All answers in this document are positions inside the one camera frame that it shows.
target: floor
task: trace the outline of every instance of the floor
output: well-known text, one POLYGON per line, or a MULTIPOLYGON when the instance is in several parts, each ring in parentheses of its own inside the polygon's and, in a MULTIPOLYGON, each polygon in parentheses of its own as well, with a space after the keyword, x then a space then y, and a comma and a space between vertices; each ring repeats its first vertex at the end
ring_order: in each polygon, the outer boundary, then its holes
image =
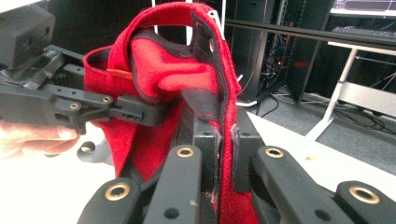
MULTIPOLYGON (((278 104, 277 109, 265 115, 264 118, 295 133, 306 135, 321 120, 327 106, 326 100, 323 99, 312 99, 311 96, 310 101, 321 103, 308 104, 304 102, 301 105, 296 105, 286 93, 275 94, 275 97, 268 97, 262 101, 258 115, 262 116, 268 113, 278 104)), ((335 120, 317 141, 396 175, 396 134, 370 130, 373 129, 372 126, 374 125, 371 119, 350 113, 353 108, 350 109, 342 105, 338 108, 338 111, 340 111, 337 112, 338 116, 335 116, 335 120), (367 127, 351 123, 351 119, 342 116, 341 113, 349 115, 358 123, 366 124, 367 127)), ((394 120, 379 118, 375 121, 384 123, 387 128, 385 132, 390 130, 396 132, 396 122, 394 120)))

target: wire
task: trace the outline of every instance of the wire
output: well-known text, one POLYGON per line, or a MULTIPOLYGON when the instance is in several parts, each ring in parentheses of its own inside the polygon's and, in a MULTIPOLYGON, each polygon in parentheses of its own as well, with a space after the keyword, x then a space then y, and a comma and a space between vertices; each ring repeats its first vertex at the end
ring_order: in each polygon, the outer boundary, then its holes
POLYGON ((346 122, 359 125, 359 126, 365 128, 365 129, 368 129, 368 130, 380 131, 380 132, 389 133, 389 134, 396 134, 396 132, 394 132, 393 130, 387 128, 382 120, 377 119, 375 117, 372 117, 370 115, 367 115, 364 112, 359 112, 359 111, 356 111, 356 110, 347 111, 347 112, 352 113, 354 115, 360 116, 361 118, 366 118, 366 120, 369 120, 370 123, 366 123, 366 122, 354 119, 354 118, 352 118, 351 116, 349 116, 345 112, 342 112, 342 111, 340 111, 338 109, 334 109, 334 114, 338 118, 340 118, 340 119, 342 119, 342 120, 344 120, 346 122))
POLYGON ((259 105, 256 106, 256 116, 259 116, 260 108, 262 108, 262 104, 261 103, 259 103, 259 105))
POLYGON ((257 101, 253 101, 250 103, 241 103, 241 102, 236 102, 236 105, 242 106, 242 107, 251 107, 257 104, 257 101))
MULTIPOLYGON (((284 102, 287 104, 294 104, 294 102, 292 102, 292 101, 284 100, 284 99, 281 99, 280 97, 278 97, 278 96, 290 97, 289 94, 271 94, 271 96, 278 99, 281 102, 284 102)), ((305 98, 303 98, 303 99, 305 100, 305 102, 301 102, 301 104, 316 104, 316 105, 324 106, 330 102, 330 100, 310 101, 309 99, 305 99, 305 98)), ((373 116, 370 116, 364 112, 358 111, 356 106, 351 107, 350 105, 337 105, 333 112, 338 118, 345 120, 346 122, 353 123, 355 125, 359 125, 365 129, 373 130, 373 131, 380 131, 382 133, 396 134, 395 131, 386 127, 385 123, 381 119, 377 119, 376 117, 373 117, 373 116), (357 120, 357 119, 353 118, 352 116, 348 115, 346 112, 351 113, 355 116, 359 116, 360 118, 365 118, 365 121, 357 120)))
POLYGON ((391 27, 392 25, 394 25, 395 23, 396 23, 396 21, 393 21, 393 22, 391 22, 390 24, 388 24, 388 25, 386 25, 386 26, 383 26, 383 27, 379 28, 378 30, 386 30, 386 29, 388 29, 389 27, 391 27))
POLYGON ((240 75, 236 80, 239 82, 242 79, 242 77, 244 77, 244 75, 240 75))
POLYGON ((387 82, 387 84, 382 88, 382 90, 386 89, 387 86, 392 82, 392 80, 396 77, 396 73, 393 73, 392 78, 387 82))
POLYGON ((268 112, 266 112, 265 114, 261 115, 261 116, 260 116, 261 118, 264 118, 265 116, 267 116, 267 115, 270 114, 271 112, 274 112, 274 111, 279 107, 279 101, 278 101, 274 96, 272 96, 272 95, 271 95, 271 98, 273 98, 273 99, 275 100, 276 106, 275 106, 273 109, 271 109, 270 111, 268 111, 268 112))

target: human hand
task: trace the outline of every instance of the human hand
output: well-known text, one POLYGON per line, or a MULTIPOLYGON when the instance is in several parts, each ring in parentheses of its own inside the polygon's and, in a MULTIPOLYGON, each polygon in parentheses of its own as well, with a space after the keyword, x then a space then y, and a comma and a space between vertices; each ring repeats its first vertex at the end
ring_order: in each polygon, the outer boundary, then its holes
POLYGON ((0 159, 30 156, 38 152, 60 154, 75 145, 78 139, 75 130, 63 126, 47 127, 0 120, 0 159))

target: hole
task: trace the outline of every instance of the hole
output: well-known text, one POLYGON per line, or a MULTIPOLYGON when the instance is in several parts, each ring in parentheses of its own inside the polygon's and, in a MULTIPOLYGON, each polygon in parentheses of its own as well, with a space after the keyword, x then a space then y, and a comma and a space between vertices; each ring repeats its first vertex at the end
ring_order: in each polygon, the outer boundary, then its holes
POLYGON ((50 33, 50 27, 47 26, 47 28, 44 30, 44 35, 47 35, 50 33))
POLYGON ((190 157, 194 154, 194 151, 189 147, 183 147, 177 151, 179 157, 190 157))
POLYGON ((118 201, 125 198, 129 193, 129 186, 125 183, 118 183, 107 189, 105 197, 110 201, 118 201))
POLYGON ((378 195, 374 194, 369 189, 364 189, 361 187, 350 187, 349 193, 352 194, 357 200, 364 202, 364 203, 379 203, 378 195))
POLYGON ((268 148, 265 150, 265 153, 273 158, 281 158, 283 157, 283 152, 276 148, 268 148))
POLYGON ((105 96, 105 97, 103 98, 103 102, 107 103, 107 102, 109 102, 109 101, 110 101, 110 97, 105 96))
POLYGON ((55 118, 61 122, 66 122, 66 123, 70 123, 70 119, 69 117, 67 117, 66 115, 62 115, 62 114, 55 114, 55 118))
POLYGON ((323 221, 330 221, 332 219, 329 215, 329 213, 323 211, 323 210, 315 210, 315 215, 317 215, 318 218, 322 219, 323 221))
POLYGON ((276 156, 280 155, 280 152, 278 152, 276 150, 270 150, 270 153, 273 155, 276 155, 276 156))
POLYGON ((111 190, 111 195, 112 196, 116 196, 116 197, 118 197, 118 196, 120 196, 123 192, 125 192, 125 189, 124 188, 114 188, 113 190, 111 190))
POLYGON ((178 217, 179 213, 178 210, 176 208, 168 208, 165 210, 165 212, 163 213, 163 215, 169 219, 175 219, 178 217))
POLYGON ((365 199, 367 199, 367 200, 372 200, 372 199, 373 199, 373 196, 372 196, 371 194, 369 194, 368 192, 363 191, 363 190, 361 190, 361 189, 356 190, 356 193, 357 193, 359 196, 361 196, 362 198, 365 198, 365 199))
POLYGON ((80 148, 85 153, 93 153, 95 151, 96 145, 93 142, 84 142, 80 148))
POLYGON ((78 108, 78 104, 73 103, 70 105, 70 109, 77 109, 78 108))

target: red fabric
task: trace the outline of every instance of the red fabric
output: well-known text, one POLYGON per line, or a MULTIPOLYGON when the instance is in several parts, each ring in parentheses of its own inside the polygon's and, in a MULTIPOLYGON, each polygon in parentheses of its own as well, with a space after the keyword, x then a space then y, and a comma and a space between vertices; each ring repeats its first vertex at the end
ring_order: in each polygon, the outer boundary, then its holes
MULTIPOLYGON (((179 90, 188 87, 197 87, 218 93, 216 74, 210 65, 198 63, 195 59, 175 58, 156 43, 147 39, 137 39, 130 43, 136 28, 152 25, 191 26, 191 12, 193 11, 210 26, 216 35, 225 84, 230 96, 223 121, 224 133, 222 133, 224 151, 219 197, 220 223, 257 223, 250 205, 250 194, 233 192, 231 129, 235 123, 236 94, 240 91, 240 87, 235 78, 227 43, 221 39, 215 21, 207 16, 207 12, 210 10, 212 8, 203 4, 169 3, 141 12, 111 47, 108 62, 92 62, 90 59, 109 47, 98 49, 86 56, 84 59, 85 88, 87 91, 109 94, 115 99, 122 93, 133 94, 155 104, 177 99, 179 90), (113 71, 130 73, 130 50, 134 53, 136 67, 137 79, 134 82, 137 82, 140 90, 135 88, 131 80, 112 76, 106 71, 113 69, 113 71)), ((153 128, 119 119, 101 124, 112 149, 116 175, 120 174, 130 155, 133 165, 144 179, 149 179, 152 176, 170 149, 170 139, 178 124, 182 106, 182 101, 175 104, 167 114, 165 123, 153 128)), ((220 128, 214 120, 210 120, 209 123, 220 128)))

